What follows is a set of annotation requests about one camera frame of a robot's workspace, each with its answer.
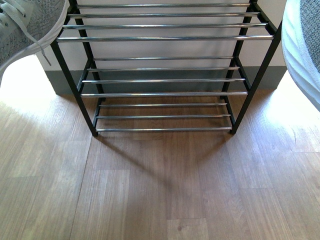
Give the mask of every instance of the shoelace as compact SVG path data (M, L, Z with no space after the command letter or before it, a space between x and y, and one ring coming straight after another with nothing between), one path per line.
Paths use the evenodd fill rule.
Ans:
M24 8L21 5L19 5L15 0L0 0L0 9L3 10L7 14L7 16L9 16L9 18L11 18L19 26L21 31L24 33L24 35L28 39L33 41L35 44L39 45L43 57L51 66L51 63L45 54L44 48L33 36L31 36L31 34L28 33L28 30L25 24L19 17L19 16L22 16L23 18L26 17L26 11L24 10ZM0 32L6 30L5 28L8 24L6 22L7 16L3 12L0 12Z

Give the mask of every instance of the baseboard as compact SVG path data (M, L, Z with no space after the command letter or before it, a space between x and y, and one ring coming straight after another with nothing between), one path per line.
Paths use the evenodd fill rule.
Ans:
M245 67L245 72L252 82L259 70L258 66L247 66ZM280 80L283 78L287 68L285 66L269 66L260 85L259 89L276 89L280 83ZM52 84L52 87L56 94L71 94L71 90L66 81L66 78L62 71L45 71L49 81ZM107 74L102 72L100 75L101 79L166 79L166 78L224 78L226 76L226 71L175 71L175 72L145 72L143 75L136 72L119 72ZM76 84L79 81L79 78L82 74L82 71L71 71L73 79L75 79ZM238 72L235 72L234 78L240 77ZM231 89L241 90L243 84L231 84ZM158 83L132 83L132 84L108 84L104 88L106 93L120 93L120 92L167 92L167 91L214 91L222 88L222 84L208 84L208 83L167 83L167 84L158 84ZM95 91L96 88L94 85L86 86L83 90L84 93Z

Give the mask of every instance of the sneaker sole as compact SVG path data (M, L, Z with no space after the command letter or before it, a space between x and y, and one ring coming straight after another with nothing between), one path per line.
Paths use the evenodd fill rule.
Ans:
M41 38L38 42L40 43L40 45L43 48L48 47L58 36L58 34L61 31L61 28L65 22L66 19L66 15L67 15L67 11L68 11L68 7L69 7L69 3L67 0L65 0L64 2L64 6L62 9L62 13L58 19L58 21L55 23L55 25L52 27L52 29L43 37ZM14 63L15 61L22 59L26 56L35 54L37 52L41 51L41 48L39 47L38 44L33 43L32 45L24 48L23 50L21 50L20 52L16 53L15 55L13 55L9 60L7 60L1 67L0 67L0 86L1 86L1 81L2 81L2 77L4 75L5 70L7 69L7 67Z

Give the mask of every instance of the shoe rack shelf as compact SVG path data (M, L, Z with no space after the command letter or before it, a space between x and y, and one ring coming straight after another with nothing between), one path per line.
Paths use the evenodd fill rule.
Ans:
M68 14L61 30L61 33L56 38L56 40L51 44L53 52L58 59L61 69L68 81L68 84L74 94L74 97L80 107L80 110L87 122L89 129L93 136L97 136L100 132L155 132L155 131L215 131L215 130L225 130L230 131L231 134L235 134L245 112L258 88L260 81L262 80L267 67L281 41L281 24L278 28L269 20L266 14L258 5L258 0L250 0L245 3L179 3L179 4L105 4L105 5L79 5L76 0L69 0L70 7L68 9ZM235 12L233 9L243 9L242 12ZM177 13L168 13L167 9L177 10ZM93 11L94 13L86 13L86 10ZM125 13L118 13L119 10L123 10ZM226 23L216 22L217 17L222 19L242 19L240 22ZM144 19L144 24L108 24L110 19ZM172 19L172 24L163 24L161 20ZM175 23L175 19L191 19L191 23L181 24ZM210 19L210 23L199 23L197 19ZM106 20L106 24L84 24L88 19L99 19ZM154 23L155 19L159 19L158 24L149 24L150 20ZM252 19L258 19L258 23L251 23ZM70 20L74 20L76 24L71 24ZM263 35L248 35L248 29L251 28L263 28L265 29L265 34ZM137 32L145 31L146 34L141 36L126 36L126 33L130 33L132 29L137 30ZM152 29L164 29L165 36L148 36L148 33ZM177 35L181 29L239 29L238 35ZM89 31L92 32L101 30L98 36L91 36L88 34ZM108 30L118 30L123 31L121 36L108 35ZM71 31L78 31L79 37L65 37ZM240 60L240 52L244 41L260 41L267 40L270 42L269 48L266 52L264 60L256 74L254 79L248 79L245 69ZM110 42L142 42L148 43L146 46L153 44L154 48L157 47L159 43L163 42L183 42L183 41L207 41L214 45L217 41L228 41L232 48L234 48L233 54L230 56L211 56L202 55L194 56L188 55L186 52L183 56L105 56L105 58L96 58L92 51L92 43L104 43L108 44ZM68 65L65 61L63 53L60 49L60 44L72 44L72 43L83 43L83 47L86 53L87 62L84 66L83 73L76 84ZM212 61L216 63L217 61L227 61L226 66L221 67L220 64L211 67L126 67L125 63L128 62L142 62L148 61L153 63L159 63L161 61L171 61L172 62L183 62L191 61L196 63L197 61ZM123 63L119 68L98 68L97 64L105 63ZM186 77L185 73L191 73L196 71L197 73L209 72L213 73L215 71L225 71L226 75L223 78L216 77ZM116 73L132 73L132 78L112 78L116 76ZM150 77L157 76L168 76L172 74L172 77ZM233 77L234 72L238 72L240 77ZM183 86L195 83L206 83L209 85L217 85L218 83L223 84L221 90L185 90ZM239 84L243 86L242 91L230 90L232 84ZM182 90L175 91L159 91L158 89L163 89L159 86L161 84L175 84L182 86ZM119 85L119 90L124 89L123 92L117 90L116 92L106 91L110 85ZM127 89L131 89L130 85L148 85L148 91L134 91L130 92ZM91 92L84 92L87 86L95 86L95 90ZM235 117L233 113L232 106L230 104L230 98L232 96L245 96L243 105ZM162 102L154 103L153 99L155 97L160 97L163 99ZM86 109L83 102L83 98L96 98L97 105L94 116L91 117ZM210 101L202 102L200 99L210 99ZM120 101L117 103L116 100L126 99L128 101ZM136 99L143 99L147 102L140 103ZM182 101L170 102L170 99L182 99ZM131 109L145 109L145 108L157 108L157 113L166 112L167 108L191 108L197 109L197 111L191 111L193 114L162 114L162 115L112 115L114 111L105 111L107 109L122 109L124 113L130 113ZM199 109L222 109L215 114L201 114ZM155 127L155 128L127 128L127 127L100 127L106 126L99 123L101 121L126 121L126 120L150 120L154 121L160 119L165 121L166 119L223 119L221 123L213 126L196 126L196 127Z

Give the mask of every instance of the sneaker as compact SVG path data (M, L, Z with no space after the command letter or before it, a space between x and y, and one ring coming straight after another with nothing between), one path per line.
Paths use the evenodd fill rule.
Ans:
M42 51L61 31L67 0L0 0L0 85L14 61Z
M295 84L320 111L320 1L287 0L282 21L284 60Z

